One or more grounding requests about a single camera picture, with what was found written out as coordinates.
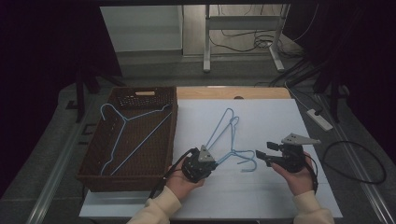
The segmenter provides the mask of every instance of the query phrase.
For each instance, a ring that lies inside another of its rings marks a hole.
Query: cable
[[[329,163],[327,163],[326,162],[326,155],[329,152],[329,149],[334,147],[334,146],[336,146],[336,145],[338,145],[338,144],[341,144],[341,143],[348,143],[348,144],[352,144],[352,145],[358,146],[361,149],[363,149],[364,151],[366,151],[367,153],[369,153],[376,160],[376,162],[379,164],[379,166],[381,167],[382,174],[383,174],[382,178],[380,180],[377,180],[377,181],[367,181],[367,180],[358,179],[358,178],[356,178],[354,176],[347,175],[346,173],[336,169],[335,167],[333,167]],[[379,160],[379,158],[373,152],[371,152],[368,148],[366,148],[366,147],[364,147],[364,146],[362,146],[362,145],[360,145],[358,143],[355,143],[355,142],[338,141],[338,142],[334,142],[334,143],[330,144],[328,147],[326,147],[321,162],[323,164],[327,165],[330,169],[334,170],[339,175],[342,175],[345,178],[348,178],[348,179],[351,179],[351,180],[355,180],[355,181],[358,181],[358,182],[361,182],[361,183],[379,185],[379,184],[382,184],[383,182],[385,182],[385,180],[387,179],[387,171],[385,170],[385,167],[382,164],[382,162]]]
[[[221,14],[223,14],[225,16],[221,5],[218,5],[218,14],[220,15],[220,8],[221,8]]]
[[[268,40],[268,39],[261,39],[261,37],[270,37],[274,39],[272,35],[256,35],[258,32],[254,33],[254,43],[253,46],[256,46],[260,49],[268,49],[271,45],[268,44],[268,42],[273,43],[273,40]]]
[[[299,98],[298,98],[296,95],[294,95],[294,93],[289,89],[288,84],[287,84],[287,81],[285,81],[285,87],[286,87],[286,89],[288,89],[289,92],[294,96],[294,98],[298,101],[298,103],[300,103],[300,104],[303,105],[307,110],[309,110],[308,106],[306,106],[305,104],[303,104],[303,102],[301,102],[301,101],[299,100]]]
[[[175,162],[175,164],[172,165],[172,167],[168,170],[168,172],[166,172],[166,174],[163,175],[163,178],[162,178],[160,181],[158,181],[157,185],[151,190],[151,193],[150,193],[150,195],[148,196],[149,198],[152,199],[152,198],[154,197],[154,194],[155,194],[155,192],[158,190],[158,188],[159,188],[161,185],[163,185],[164,182],[166,182],[166,179],[167,179],[173,172],[177,171],[177,170],[176,170],[176,167],[178,166],[178,164],[179,164],[187,155],[189,155],[189,153],[191,153],[192,151],[193,151],[193,148],[192,148],[192,149],[189,149],[187,152],[185,152],[185,153],[177,160],[177,162]]]
[[[282,79],[283,77],[286,77],[287,75],[289,75],[290,73],[292,73],[293,71],[295,71],[297,68],[299,68],[300,66],[302,66],[303,64],[305,64],[306,62],[308,62],[307,58],[302,58],[299,62],[297,62],[293,67],[291,67],[290,69],[288,69],[287,71],[285,71],[282,75],[280,75],[279,77],[276,77],[274,80],[272,80],[270,82],[270,84],[268,85],[269,87],[274,87],[275,84]]]
[[[209,40],[210,40],[210,42],[212,42],[213,45],[215,45],[215,46],[217,46],[217,47],[222,47],[222,48],[226,48],[226,49],[231,49],[231,50],[238,51],[238,52],[249,52],[249,51],[252,51],[252,50],[254,50],[254,49],[256,49],[256,48],[259,47],[259,46],[254,46],[254,47],[251,48],[251,49],[233,49],[233,48],[230,48],[230,47],[225,46],[225,45],[216,44],[215,42],[213,42],[213,40],[212,40],[212,38],[211,38],[210,36],[209,36]]]
[[[244,16],[246,16],[246,15],[251,11],[251,8],[252,8],[252,7],[253,7],[253,5],[250,5],[250,9],[248,10],[247,13],[244,14]]]
[[[271,32],[271,31],[274,31],[274,30],[261,30],[261,31],[245,32],[245,33],[241,33],[241,34],[237,34],[237,35],[226,35],[226,34],[224,34],[223,30],[221,30],[222,34],[227,36],[227,37],[236,37],[236,36],[240,36],[240,35],[251,35],[251,34],[257,34],[257,33],[263,33],[263,32]]]
[[[97,221],[95,221],[95,220],[93,220],[93,219],[90,219],[90,218],[88,218],[93,224],[99,224],[99,222],[97,222]]]
[[[280,9],[279,15],[282,15],[282,11],[283,11],[283,4],[282,4],[282,8]]]
[[[308,164],[308,162],[304,162],[305,168],[308,170],[309,174],[311,174],[312,177],[312,189],[314,190],[315,193],[318,191],[318,165],[317,162],[312,159],[312,157],[308,156],[305,154],[307,158],[309,158],[314,164],[315,164],[315,170],[317,171],[316,173],[314,172],[314,169]]]
[[[306,32],[308,32],[309,28],[311,28],[311,25],[312,25],[312,23],[314,23],[315,17],[317,16],[318,8],[319,8],[319,4],[317,4],[317,8],[315,9],[314,17],[312,18],[311,22],[309,23],[308,28],[306,28],[305,32],[303,32],[302,35],[300,35],[299,37],[293,39],[293,42],[295,42],[296,40],[298,40],[301,37],[303,37],[306,34]]]
[[[308,97],[309,99],[311,99],[312,102],[314,102],[317,106],[319,106],[319,109],[316,110],[316,111],[318,112],[316,115],[319,115],[320,112],[323,111],[323,106],[322,106],[320,103],[318,103],[316,100],[314,100],[313,97],[311,97],[310,95],[306,94],[305,92],[302,92],[302,91],[297,90],[296,88],[294,88],[294,89],[295,89],[297,92],[299,92],[299,93],[301,93],[301,94],[304,94],[306,97]]]
[[[297,98],[297,96],[296,96],[296,95],[291,91],[291,89],[287,86],[287,82],[288,82],[288,80],[289,80],[290,78],[292,78],[292,77],[296,76],[297,74],[299,74],[300,72],[304,71],[308,66],[309,66],[309,64],[308,64],[304,69],[302,69],[301,71],[298,71],[298,72],[296,72],[295,74],[289,76],[289,77],[286,78],[286,80],[285,80],[285,87],[290,91],[290,93],[294,96],[294,98],[296,98],[296,100],[297,100],[300,104],[302,104],[301,101]],[[312,98],[310,95],[306,94],[305,92],[299,91],[299,90],[297,90],[296,88],[294,88],[294,89],[295,89],[297,92],[299,92],[300,94],[303,94],[303,95],[305,95],[306,97],[308,97],[312,102],[314,102],[314,103],[319,107],[319,109],[316,110],[315,115],[319,115],[319,114],[321,113],[321,111],[323,111],[323,106],[320,105],[316,100],[314,100],[314,98]]]
[[[306,62],[306,63],[304,63],[304,64],[302,64],[302,65],[300,65],[298,68],[296,68],[295,70],[297,70],[297,71],[294,71],[294,74],[289,75],[288,77],[286,77],[285,80],[286,80],[286,81],[289,81],[289,79],[296,77],[297,75],[299,75],[300,73],[302,73],[305,69],[307,69],[307,68],[311,65],[310,62]]]
[[[280,46],[278,46],[278,53],[284,58],[301,58],[305,56],[304,50],[298,50],[298,53],[293,53],[293,51],[285,51],[283,47],[285,46],[281,39],[279,39]]]

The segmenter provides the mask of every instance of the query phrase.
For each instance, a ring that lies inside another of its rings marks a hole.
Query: beige sleeve
[[[175,194],[168,187],[163,188],[163,192],[155,199],[148,199],[146,206],[137,212],[128,224],[142,223],[169,223],[169,217],[172,216],[179,208],[181,203]]]
[[[295,196],[293,201],[298,210],[298,214],[294,218],[294,224],[334,223],[332,212],[320,207],[313,190]]]

